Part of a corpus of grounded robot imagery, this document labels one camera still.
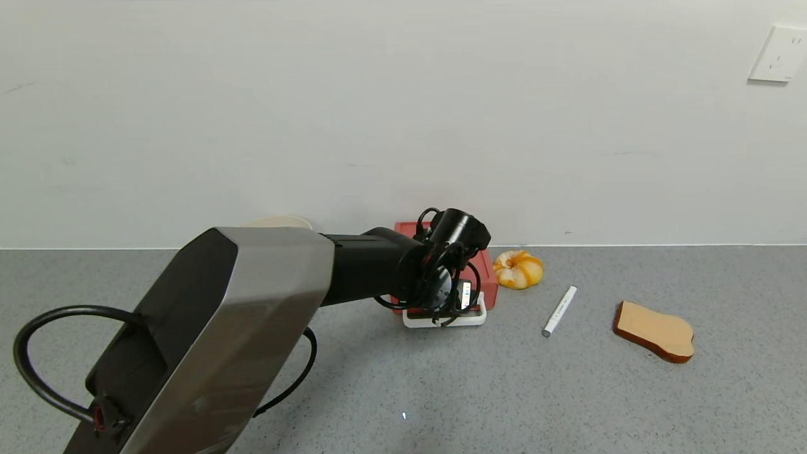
toy bread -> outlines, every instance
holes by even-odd
[[[544,264],[526,250],[509,250],[493,263],[499,285],[521,290],[541,282]]]
[[[692,327],[683,318],[622,301],[613,332],[671,363],[686,363],[695,354]]]

white holder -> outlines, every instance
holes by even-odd
[[[485,292],[479,292],[479,299],[476,301],[479,306],[479,315],[466,315],[457,317],[447,327],[452,326],[479,326],[487,320],[487,309],[485,308]],[[403,310],[403,324],[407,328],[440,328],[440,324],[450,320],[450,317],[441,317],[437,322],[432,322],[429,317],[426,318],[410,318],[406,309]]]

bread slice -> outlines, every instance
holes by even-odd
[[[695,355],[694,333],[683,318],[658,313],[630,301],[619,305],[613,332],[671,363],[686,363]]]

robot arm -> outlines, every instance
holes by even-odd
[[[177,252],[133,313],[74,306],[43,314],[18,334],[15,362],[42,398],[81,421],[65,453],[226,452],[319,307],[369,297],[435,317],[472,307],[457,304],[458,276],[490,234],[459,210],[428,211],[437,212],[432,228],[419,222],[415,238],[384,228],[210,229]],[[50,389],[27,357],[34,331],[82,314],[126,322],[86,379],[87,408]]]

white marker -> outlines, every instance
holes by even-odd
[[[576,292],[577,287],[572,285],[566,291],[566,295],[563,295],[563,298],[560,299],[558,307],[555,308],[552,317],[550,317],[550,320],[546,323],[546,328],[544,328],[544,332],[541,333],[545,338],[548,338],[550,334],[552,334],[552,331],[554,331],[554,328],[558,325],[558,322],[560,322],[560,318],[563,317],[563,314],[566,312],[566,309],[569,309],[569,303],[571,303],[571,299],[575,297]]]

